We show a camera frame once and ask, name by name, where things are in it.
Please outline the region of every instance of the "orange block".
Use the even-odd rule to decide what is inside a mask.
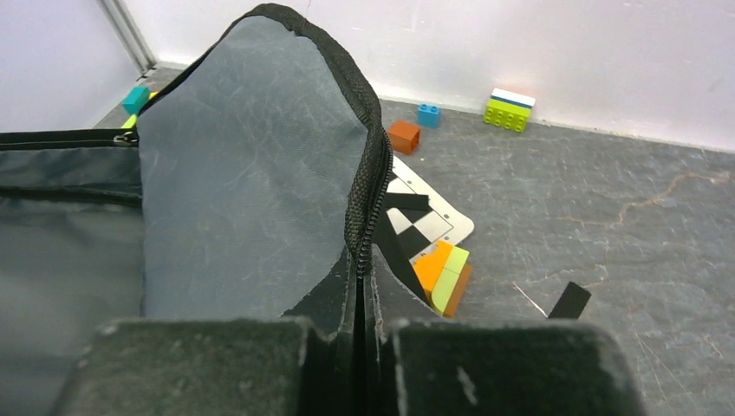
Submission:
[[[411,154],[419,145],[421,129],[415,124],[398,120],[388,129],[391,147],[396,152]]]
[[[465,293],[465,287],[467,286],[467,282],[469,282],[470,280],[471,274],[472,266],[469,264],[465,264],[462,272],[459,273],[457,284],[454,285],[452,296],[449,298],[449,302],[446,304],[446,309],[444,309],[444,316],[454,316],[454,313],[457,312],[459,301],[462,300],[462,295]]]
[[[416,264],[413,266],[413,271],[416,272],[416,276],[419,278],[421,287],[426,292],[426,297],[432,298],[432,291],[439,280],[439,275],[444,269],[444,264],[452,253],[453,245],[445,243],[443,241],[437,242],[437,250],[432,254],[419,257],[416,260]]]

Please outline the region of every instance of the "marble floor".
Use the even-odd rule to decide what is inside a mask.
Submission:
[[[413,105],[382,105],[386,128],[415,120]],[[116,108],[99,127],[126,119]],[[580,320],[620,343],[649,414],[735,413],[735,154],[535,124],[516,134],[447,110],[401,158],[475,223],[459,318],[541,320],[531,301],[548,313],[573,281],[592,293]]]

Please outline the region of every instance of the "stacked toy blocks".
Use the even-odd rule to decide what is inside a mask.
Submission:
[[[522,133],[536,99],[500,88],[492,90],[483,121]]]
[[[416,147],[419,146],[420,135],[421,129],[418,126],[403,120],[396,121],[388,129],[388,138],[391,140],[391,147],[396,152],[405,154],[411,154],[416,150]]]
[[[130,118],[122,125],[122,128],[133,128],[135,122],[138,121],[138,112],[140,109],[156,94],[157,92],[151,93],[146,87],[134,87],[130,91],[130,94],[125,97],[125,100],[122,101],[122,107],[130,114]]]
[[[441,118],[441,108],[428,104],[419,105],[419,126],[436,128],[439,126],[439,118]]]
[[[470,252],[443,241],[437,249],[420,257],[413,266],[432,308],[442,316],[454,316],[470,280]]]

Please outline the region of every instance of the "metal frame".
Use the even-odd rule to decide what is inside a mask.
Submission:
[[[153,52],[148,48],[138,26],[130,16],[130,12],[121,0],[97,0],[107,19],[112,24],[125,50],[133,59],[141,75],[155,67],[157,61]]]

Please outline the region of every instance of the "checkerboard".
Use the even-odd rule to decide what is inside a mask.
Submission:
[[[455,210],[424,179],[396,157],[393,173],[394,179],[388,184],[389,193],[416,193],[429,197],[429,212],[399,208],[387,211],[400,245],[412,264],[419,257],[432,253],[437,241],[443,239],[457,245],[475,229],[472,220]]]

